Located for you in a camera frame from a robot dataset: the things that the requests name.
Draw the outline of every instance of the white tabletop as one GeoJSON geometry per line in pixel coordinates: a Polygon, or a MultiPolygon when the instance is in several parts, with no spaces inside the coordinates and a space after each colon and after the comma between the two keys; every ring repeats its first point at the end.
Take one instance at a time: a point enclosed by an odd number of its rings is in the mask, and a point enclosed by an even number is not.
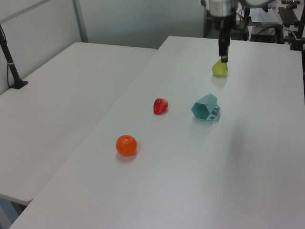
{"type": "Polygon", "coordinates": [[[169,37],[11,229],[304,228],[301,54],[232,41],[215,78],[217,54],[217,40],[169,37]],[[216,123],[191,111],[209,93],[216,123]],[[117,154],[123,134],[136,156],[117,154]]]}
{"type": "Polygon", "coordinates": [[[27,205],[154,49],[75,43],[0,96],[0,197],[27,205]]]}

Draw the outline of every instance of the red strawberry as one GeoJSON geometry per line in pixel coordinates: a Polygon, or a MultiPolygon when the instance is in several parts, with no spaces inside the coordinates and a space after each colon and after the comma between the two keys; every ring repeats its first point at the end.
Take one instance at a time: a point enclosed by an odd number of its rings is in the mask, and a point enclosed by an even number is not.
{"type": "Polygon", "coordinates": [[[153,104],[153,112],[156,115],[160,115],[166,111],[168,102],[165,99],[157,98],[153,104]]]}

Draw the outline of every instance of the pear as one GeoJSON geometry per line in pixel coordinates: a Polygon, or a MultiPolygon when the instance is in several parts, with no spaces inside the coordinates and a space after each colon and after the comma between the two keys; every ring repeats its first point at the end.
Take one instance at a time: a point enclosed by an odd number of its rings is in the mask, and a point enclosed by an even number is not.
{"type": "Polygon", "coordinates": [[[222,63],[221,59],[216,62],[212,67],[212,72],[217,76],[225,76],[228,73],[227,63],[222,63]]]}

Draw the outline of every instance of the teal object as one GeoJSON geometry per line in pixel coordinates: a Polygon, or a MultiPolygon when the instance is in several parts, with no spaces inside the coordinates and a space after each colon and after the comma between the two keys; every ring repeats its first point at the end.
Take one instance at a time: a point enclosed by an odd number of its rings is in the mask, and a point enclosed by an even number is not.
{"type": "Polygon", "coordinates": [[[208,94],[198,100],[192,107],[192,112],[196,118],[205,121],[216,121],[220,118],[220,107],[217,105],[217,97],[208,94]]]}

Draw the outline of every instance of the white wall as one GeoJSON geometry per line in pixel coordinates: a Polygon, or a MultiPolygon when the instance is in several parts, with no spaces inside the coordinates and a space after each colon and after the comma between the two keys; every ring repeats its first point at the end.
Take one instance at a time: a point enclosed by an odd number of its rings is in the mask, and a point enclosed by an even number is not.
{"type": "MultiPolygon", "coordinates": [[[[4,22],[2,27],[21,78],[81,41],[72,0],[49,0],[4,22]]],[[[8,89],[6,68],[0,49],[0,94],[8,89]]]]}
{"type": "Polygon", "coordinates": [[[76,0],[88,42],[158,49],[169,35],[203,37],[200,0],[76,0]]]}

